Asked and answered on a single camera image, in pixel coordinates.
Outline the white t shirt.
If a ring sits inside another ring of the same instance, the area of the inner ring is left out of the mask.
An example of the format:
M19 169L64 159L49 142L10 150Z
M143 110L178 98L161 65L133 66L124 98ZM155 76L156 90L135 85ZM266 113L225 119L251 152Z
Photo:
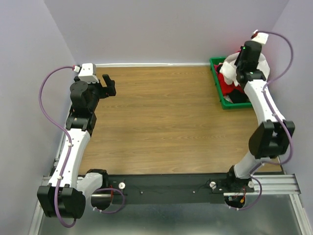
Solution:
M239 86L235 66L235 61L238 58L239 53L240 52L236 52L226 57L220 69L220 73L223 75L225 83L227 85L235 85L235 87ZM270 68L263 53L260 54L257 69L262 71L265 78L268 79Z

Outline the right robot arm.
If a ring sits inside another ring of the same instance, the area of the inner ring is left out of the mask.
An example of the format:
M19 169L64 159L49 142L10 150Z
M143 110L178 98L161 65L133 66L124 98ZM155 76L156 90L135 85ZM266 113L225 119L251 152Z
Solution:
M273 159L291 149L295 130L293 121L287 121L271 98L264 73L257 68L262 45L246 41L235 61L236 79L250 100L258 127L248 142L248 152L232 166L225 179L225 187L237 192L248 185L252 174L263 164L274 164Z

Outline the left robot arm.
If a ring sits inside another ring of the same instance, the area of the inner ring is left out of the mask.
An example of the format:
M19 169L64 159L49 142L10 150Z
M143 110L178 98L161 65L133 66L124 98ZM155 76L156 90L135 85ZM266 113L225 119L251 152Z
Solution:
M95 124L95 109L100 99L116 95L115 81L104 74L106 86L100 82L87 83L75 77L70 86L72 105L66 119L66 138L56 169L47 186L40 186L37 197L47 217L79 219L86 200L96 191L104 193L109 186L103 169L90 169L78 180L79 167Z

